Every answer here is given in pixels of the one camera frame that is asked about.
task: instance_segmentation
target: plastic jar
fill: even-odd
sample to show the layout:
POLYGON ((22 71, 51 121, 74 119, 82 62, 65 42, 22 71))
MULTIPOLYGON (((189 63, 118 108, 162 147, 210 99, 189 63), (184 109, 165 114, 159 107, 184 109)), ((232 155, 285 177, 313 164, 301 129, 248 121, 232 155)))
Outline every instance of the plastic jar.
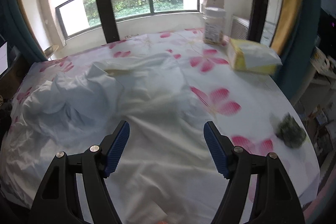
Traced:
POLYGON ((209 44, 220 44, 223 41, 226 11, 217 7, 204 9, 205 28, 203 40, 209 44))

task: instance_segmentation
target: white cloth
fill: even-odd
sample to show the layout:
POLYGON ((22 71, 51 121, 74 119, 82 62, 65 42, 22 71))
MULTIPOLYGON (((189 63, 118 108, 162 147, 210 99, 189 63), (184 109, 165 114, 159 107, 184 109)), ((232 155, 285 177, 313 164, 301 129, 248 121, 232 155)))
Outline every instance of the white cloth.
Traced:
MULTIPOLYGON (((233 71, 226 60, 222 47, 204 44, 202 30, 192 29, 34 64, 2 142, 1 191, 30 207, 56 152, 81 153, 126 119, 129 141, 105 180, 123 223, 210 223, 227 185, 203 138, 203 124, 212 120, 234 145, 277 153, 301 204, 313 200, 319 166, 310 140, 289 149, 274 135, 287 112, 303 127, 298 115, 268 75, 233 71)), ((252 177, 241 223, 255 183, 252 177)))

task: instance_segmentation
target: ribbed blue rubber pad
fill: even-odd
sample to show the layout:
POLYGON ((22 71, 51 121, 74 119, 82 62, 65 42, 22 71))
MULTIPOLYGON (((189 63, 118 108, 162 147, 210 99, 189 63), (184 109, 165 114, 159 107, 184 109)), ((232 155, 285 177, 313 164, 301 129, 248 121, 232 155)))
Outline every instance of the ribbed blue rubber pad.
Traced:
POLYGON ((204 138, 210 150, 213 161, 220 174, 227 178, 229 170, 227 168, 227 157, 224 153, 219 141, 217 140, 211 127, 206 123, 203 128, 204 138))
POLYGON ((121 154, 124 151, 125 145, 129 138, 129 124, 125 122, 121 130, 119 131, 117 137, 115 138, 110 151, 108 152, 106 159, 106 167, 104 169, 104 175, 108 177, 113 173, 119 163, 121 154))

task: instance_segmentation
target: silver screw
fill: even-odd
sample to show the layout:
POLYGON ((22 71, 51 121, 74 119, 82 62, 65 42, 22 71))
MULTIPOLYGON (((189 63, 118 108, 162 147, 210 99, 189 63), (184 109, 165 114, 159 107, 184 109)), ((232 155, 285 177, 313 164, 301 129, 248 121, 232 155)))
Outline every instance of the silver screw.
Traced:
POLYGON ((56 153, 56 157, 57 158, 62 158, 63 156, 64 156, 64 152, 63 151, 60 151, 60 152, 56 153))
POLYGON ((99 146, 98 145, 92 145, 91 147, 90 147, 90 151, 91 152, 97 152, 99 150, 99 146))
POLYGON ((278 158, 278 155, 277 155, 276 153, 274 153, 274 152, 269 153, 269 156, 270 156, 272 159, 276 159, 276 158, 278 158))
POLYGON ((240 146, 235 146, 235 148, 234 148, 233 150, 234 150, 236 153, 241 153, 241 152, 244 151, 243 148, 240 147, 240 146))

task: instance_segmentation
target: dark green object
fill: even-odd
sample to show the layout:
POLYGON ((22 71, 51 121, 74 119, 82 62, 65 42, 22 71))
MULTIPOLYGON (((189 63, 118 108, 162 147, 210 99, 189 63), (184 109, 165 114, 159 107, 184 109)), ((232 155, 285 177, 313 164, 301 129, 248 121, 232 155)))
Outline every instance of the dark green object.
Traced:
POLYGON ((276 136, 290 148, 299 148, 306 139, 306 132, 288 113, 278 126, 276 136))

